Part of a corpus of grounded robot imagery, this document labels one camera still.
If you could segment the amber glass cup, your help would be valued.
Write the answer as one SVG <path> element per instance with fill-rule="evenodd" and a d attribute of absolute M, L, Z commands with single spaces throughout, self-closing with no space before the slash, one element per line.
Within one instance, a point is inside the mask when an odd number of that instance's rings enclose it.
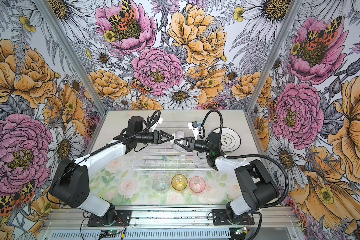
<path fill-rule="evenodd" d="M 188 185 L 188 179 L 182 174 L 177 174 L 172 178 L 171 185 L 176 191 L 183 191 Z"/>

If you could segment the aluminium front rail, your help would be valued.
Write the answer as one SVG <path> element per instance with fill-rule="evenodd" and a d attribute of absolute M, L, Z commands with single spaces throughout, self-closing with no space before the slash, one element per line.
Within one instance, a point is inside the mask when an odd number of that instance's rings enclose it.
<path fill-rule="evenodd" d="M 117 206 L 117 212 L 131 211 L 128 229 L 180 229 L 213 228 L 213 210 L 223 213 L 223 205 L 178 205 L 178 206 Z M 56 209 L 51 211 L 43 230 L 87 230 L 88 220 L 83 217 L 83 210 Z M 262 209 L 262 227 L 281 228 L 297 227 L 298 220 L 291 207 L 272 207 Z"/>

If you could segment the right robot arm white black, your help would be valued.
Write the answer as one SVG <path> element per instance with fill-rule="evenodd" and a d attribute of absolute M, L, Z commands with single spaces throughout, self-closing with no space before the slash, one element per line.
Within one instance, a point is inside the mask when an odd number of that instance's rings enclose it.
<path fill-rule="evenodd" d="M 285 199 L 260 158 L 261 155 L 227 156 L 221 149 L 221 134 L 211 133 L 206 140 L 172 134 L 171 144 L 188 152 L 206 153 L 208 165 L 216 171 L 235 177 L 240 195 L 226 205 L 226 215 L 235 223 L 240 217 L 256 210 L 274 207 Z"/>

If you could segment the pink glass cup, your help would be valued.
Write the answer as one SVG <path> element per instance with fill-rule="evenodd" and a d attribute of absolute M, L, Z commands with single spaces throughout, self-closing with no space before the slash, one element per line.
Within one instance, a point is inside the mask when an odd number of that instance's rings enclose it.
<path fill-rule="evenodd" d="M 202 193 L 206 188 L 205 180 L 200 176 L 195 176 L 190 179 L 190 190 L 196 194 Z"/>

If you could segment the left aluminium frame post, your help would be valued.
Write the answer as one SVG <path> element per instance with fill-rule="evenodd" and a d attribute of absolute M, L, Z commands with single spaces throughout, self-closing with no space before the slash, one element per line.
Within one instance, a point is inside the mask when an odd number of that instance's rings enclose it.
<path fill-rule="evenodd" d="M 70 63 L 72 64 L 75 70 L 75 73 L 83 82 L 94 104 L 98 108 L 100 115 L 105 116 L 107 114 L 108 108 L 103 104 L 101 98 L 96 92 L 84 66 L 80 62 L 78 55 L 76 54 L 72 44 L 70 43 L 70 40 L 67 37 L 63 26 L 58 22 L 58 19 L 56 18 L 56 15 L 54 14 L 53 9 L 50 6 L 49 2 L 36 1 L 35 4 L 39 9 L 39 11 L 41 12 L 42 16 L 44 17 L 45 22 L 51 28 L 53 36 L 57 38 L 60 46 L 64 50 L 68 59 L 70 60 Z"/>

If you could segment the green circuit board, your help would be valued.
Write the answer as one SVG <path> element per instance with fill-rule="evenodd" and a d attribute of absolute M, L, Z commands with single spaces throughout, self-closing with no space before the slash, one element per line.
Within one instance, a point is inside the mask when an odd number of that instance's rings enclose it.
<path fill-rule="evenodd" d="M 114 238 L 119 234 L 118 230 L 104 230 L 100 232 L 99 240 L 103 238 Z"/>

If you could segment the clear glass cup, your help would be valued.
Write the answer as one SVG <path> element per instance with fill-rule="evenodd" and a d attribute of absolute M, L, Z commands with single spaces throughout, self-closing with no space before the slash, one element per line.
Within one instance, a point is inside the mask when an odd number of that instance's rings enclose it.
<path fill-rule="evenodd" d="M 153 188 L 156 191 L 164 192 L 169 188 L 170 181 L 166 175 L 157 175 L 153 180 Z"/>

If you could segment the aluminium frame post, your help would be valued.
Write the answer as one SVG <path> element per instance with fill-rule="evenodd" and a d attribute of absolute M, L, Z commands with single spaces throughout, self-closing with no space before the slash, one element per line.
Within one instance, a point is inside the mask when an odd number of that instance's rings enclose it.
<path fill-rule="evenodd" d="M 260 96 L 260 93 L 261 93 L 264 85 L 267 82 L 267 78 L 269 76 L 269 72 L 271 71 L 273 63 L 278 56 L 279 50 L 281 49 L 282 45 L 285 43 L 287 34 L 289 33 L 290 29 L 292 28 L 302 4 L 303 4 L 303 1 L 301 1 L 301 0 L 291 1 L 289 9 L 286 13 L 284 22 L 282 23 L 281 29 L 275 37 L 274 44 L 273 44 L 271 51 L 267 57 L 265 65 L 264 65 L 263 69 L 261 70 L 261 74 L 259 76 L 258 83 L 254 88 L 254 92 L 252 93 L 252 96 L 250 97 L 250 101 L 246 108 L 247 115 L 249 115 L 250 112 L 252 111 L 252 109 L 254 108 L 255 103 L 257 102 L 257 100 Z"/>
<path fill-rule="evenodd" d="M 60 46 L 64 50 L 68 59 L 70 60 L 70 63 L 72 64 L 75 70 L 75 73 L 83 82 L 94 104 L 98 108 L 100 115 L 105 116 L 107 114 L 108 108 L 103 104 L 101 98 L 96 92 L 84 66 L 80 62 L 78 55 L 76 54 L 72 44 L 70 43 L 70 40 L 67 37 L 63 26 L 58 22 L 58 19 L 56 18 L 56 15 L 54 14 L 53 9 L 50 6 L 49 2 L 36 1 L 35 4 L 39 9 L 39 11 L 41 12 L 42 16 L 44 17 L 45 22 L 51 28 L 53 36 L 57 38 Z"/>

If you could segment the plate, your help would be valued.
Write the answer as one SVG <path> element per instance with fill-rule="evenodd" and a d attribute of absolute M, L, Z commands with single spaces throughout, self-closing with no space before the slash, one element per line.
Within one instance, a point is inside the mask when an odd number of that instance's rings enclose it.
<path fill-rule="evenodd" d="M 221 143 L 224 152 L 236 151 L 241 146 L 241 142 L 241 137 L 236 131 L 223 127 Z"/>

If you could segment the ribbed white bowl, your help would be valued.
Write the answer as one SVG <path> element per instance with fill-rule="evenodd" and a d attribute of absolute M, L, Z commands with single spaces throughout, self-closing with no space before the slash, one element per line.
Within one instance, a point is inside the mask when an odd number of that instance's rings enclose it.
<path fill-rule="evenodd" d="M 185 137 L 185 132 L 184 131 L 176 131 L 174 133 L 171 134 L 174 139 L 170 141 L 170 145 L 171 147 L 175 150 L 175 151 L 183 151 L 184 149 L 182 148 L 182 145 L 184 144 L 184 137 Z"/>

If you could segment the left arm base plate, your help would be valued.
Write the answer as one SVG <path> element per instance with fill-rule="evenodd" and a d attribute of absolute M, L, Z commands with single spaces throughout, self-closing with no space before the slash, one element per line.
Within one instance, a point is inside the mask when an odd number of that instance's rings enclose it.
<path fill-rule="evenodd" d="M 131 210 L 111 210 L 103 217 L 91 214 L 88 227 L 128 227 L 130 225 Z"/>

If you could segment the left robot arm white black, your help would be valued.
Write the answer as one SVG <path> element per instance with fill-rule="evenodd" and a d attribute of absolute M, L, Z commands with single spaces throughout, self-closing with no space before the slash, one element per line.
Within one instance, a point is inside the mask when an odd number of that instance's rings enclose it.
<path fill-rule="evenodd" d="M 100 223 L 110 226 L 117 219 L 115 206 L 91 192 L 89 180 L 99 169 L 134 150 L 139 143 L 173 143 L 175 134 L 156 130 L 162 118 L 148 120 L 133 116 L 128 126 L 104 147 L 75 160 L 62 160 L 55 172 L 49 194 L 71 208 L 89 212 Z"/>

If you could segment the right aluminium frame post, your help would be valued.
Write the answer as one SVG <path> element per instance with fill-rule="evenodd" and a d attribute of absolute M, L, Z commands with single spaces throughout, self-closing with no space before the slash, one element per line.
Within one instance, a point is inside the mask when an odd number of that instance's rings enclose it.
<path fill-rule="evenodd" d="M 247 115 L 249 115 L 250 112 L 252 111 L 252 109 L 254 108 L 255 103 L 257 102 L 257 100 L 260 96 L 260 93 L 261 93 L 264 85 L 267 82 L 267 78 L 269 76 L 269 72 L 271 71 L 273 63 L 278 56 L 279 50 L 281 49 L 282 45 L 285 43 L 287 34 L 289 33 L 290 29 L 292 28 L 302 4 L 303 4 L 303 1 L 301 1 L 301 0 L 291 1 L 289 9 L 286 13 L 284 22 L 282 23 L 281 29 L 275 37 L 274 44 L 273 44 L 271 51 L 267 57 L 265 65 L 264 65 L 263 69 L 261 70 L 261 74 L 259 76 L 258 83 L 254 88 L 254 92 L 252 93 L 252 96 L 250 97 L 250 101 L 246 108 Z"/>

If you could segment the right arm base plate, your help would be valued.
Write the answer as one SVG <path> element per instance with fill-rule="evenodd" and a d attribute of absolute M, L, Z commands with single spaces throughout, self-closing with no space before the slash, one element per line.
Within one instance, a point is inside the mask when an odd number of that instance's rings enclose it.
<path fill-rule="evenodd" d="M 233 226 L 233 225 L 254 225 L 255 220 L 249 214 L 235 215 L 233 212 L 226 209 L 213 209 L 212 221 L 214 226 Z"/>

